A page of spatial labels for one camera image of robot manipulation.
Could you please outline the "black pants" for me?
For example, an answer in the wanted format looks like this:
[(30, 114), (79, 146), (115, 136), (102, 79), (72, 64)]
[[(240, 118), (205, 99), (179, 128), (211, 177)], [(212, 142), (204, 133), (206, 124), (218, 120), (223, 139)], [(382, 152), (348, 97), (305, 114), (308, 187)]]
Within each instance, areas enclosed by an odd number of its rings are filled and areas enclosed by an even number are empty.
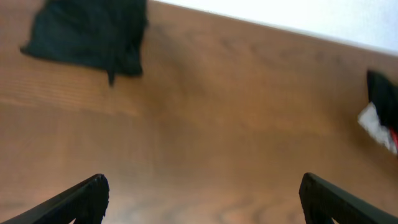
[(34, 17), (23, 54), (140, 77), (146, 0), (49, 0)]

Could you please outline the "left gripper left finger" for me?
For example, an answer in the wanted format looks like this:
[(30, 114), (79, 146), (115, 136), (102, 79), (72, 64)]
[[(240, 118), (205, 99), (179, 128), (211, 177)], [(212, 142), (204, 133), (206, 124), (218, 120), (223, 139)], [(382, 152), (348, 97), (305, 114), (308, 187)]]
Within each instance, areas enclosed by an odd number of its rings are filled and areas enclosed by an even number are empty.
[(108, 204), (108, 180), (95, 174), (2, 224), (101, 224)]

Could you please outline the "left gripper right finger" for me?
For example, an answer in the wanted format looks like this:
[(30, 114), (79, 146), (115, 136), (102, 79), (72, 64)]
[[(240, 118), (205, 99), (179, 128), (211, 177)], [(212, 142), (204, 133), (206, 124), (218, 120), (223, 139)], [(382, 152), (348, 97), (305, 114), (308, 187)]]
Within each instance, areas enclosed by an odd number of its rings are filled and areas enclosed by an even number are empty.
[(397, 224), (397, 217), (307, 172), (299, 188), (306, 224)]

